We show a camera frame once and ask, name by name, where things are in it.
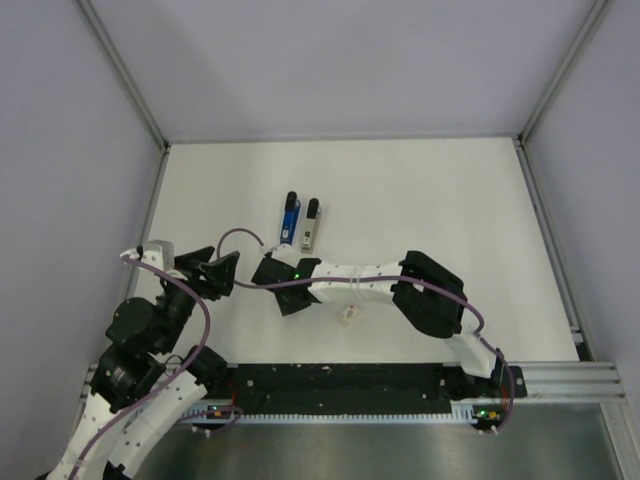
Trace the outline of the grey black stapler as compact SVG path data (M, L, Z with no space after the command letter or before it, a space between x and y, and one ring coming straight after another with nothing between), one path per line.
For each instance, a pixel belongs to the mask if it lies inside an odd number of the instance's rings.
M316 237L322 218L322 208L318 198L311 198L307 204L301 236L301 252L311 254L314 251Z

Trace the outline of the blue black stapler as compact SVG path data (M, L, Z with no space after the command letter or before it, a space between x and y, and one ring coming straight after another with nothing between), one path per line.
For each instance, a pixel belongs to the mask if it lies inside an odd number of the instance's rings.
M300 209L301 202L298 194L295 191L289 191L285 199L282 223L279 231L279 241L281 244L293 244Z

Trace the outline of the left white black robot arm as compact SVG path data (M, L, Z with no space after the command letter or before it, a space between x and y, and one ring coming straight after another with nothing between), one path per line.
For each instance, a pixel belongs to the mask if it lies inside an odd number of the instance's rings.
M189 408L224 390L227 363L204 341L172 374L158 359L172 353L195 307L231 294L240 254L214 253L208 246L175 255L167 241L122 253L124 262L158 275L162 292L155 301L126 299L115 310L81 418L45 478L131 479Z

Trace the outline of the closed staple box red logo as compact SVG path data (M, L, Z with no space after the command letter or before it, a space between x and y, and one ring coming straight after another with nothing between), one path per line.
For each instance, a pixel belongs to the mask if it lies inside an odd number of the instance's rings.
M351 303L339 312L337 320L342 327L349 327L360 315L361 309L356 304Z

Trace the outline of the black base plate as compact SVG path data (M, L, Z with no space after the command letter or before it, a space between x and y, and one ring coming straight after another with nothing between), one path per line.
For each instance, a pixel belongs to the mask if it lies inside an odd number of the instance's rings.
M526 397L521 368L511 372L513 381L501 365L483 379L440 363L240 364L211 397L246 415L449 413L454 401Z

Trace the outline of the left aluminium frame post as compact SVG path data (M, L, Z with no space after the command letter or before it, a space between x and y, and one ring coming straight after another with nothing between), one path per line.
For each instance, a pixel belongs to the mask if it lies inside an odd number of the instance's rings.
M103 52L107 63L112 69L134 112L153 139L158 150L165 153L169 148L169 142L162 133L158 122L155 120L133 75L130 73L129 68L100 18L98 11L93 3L88 0L75 0L74 4L86 22L89 31L97 41L99 48Z

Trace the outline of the aluminium frame post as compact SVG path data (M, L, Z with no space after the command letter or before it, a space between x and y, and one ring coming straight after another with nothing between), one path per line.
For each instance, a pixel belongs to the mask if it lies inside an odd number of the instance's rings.
M518 134L518 143L522 148L533 138L613 4L614 1L611 0L593 2Z
M169 142L162 133L158 122L155 120L133 75L130 73L129 68L100 18L98 11L93 3L88 0L75 0L74 4L86 22L89 31L97 41L99 48L103 52L107 63L112 69L134 112L153 139L158 150L165 153L169 148Z

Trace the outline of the aluminium rail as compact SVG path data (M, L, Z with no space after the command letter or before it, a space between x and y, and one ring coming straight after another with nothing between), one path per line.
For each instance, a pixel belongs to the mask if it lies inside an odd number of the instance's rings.
M612 362L520 363L528 402L607 403L626 399Z

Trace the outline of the right aluminium frame post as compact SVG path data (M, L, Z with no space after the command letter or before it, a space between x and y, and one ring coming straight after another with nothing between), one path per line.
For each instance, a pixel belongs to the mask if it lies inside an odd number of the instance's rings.
M518 134L518 143L522 148L533 138L613 4L614 1L611 0L593 2Z

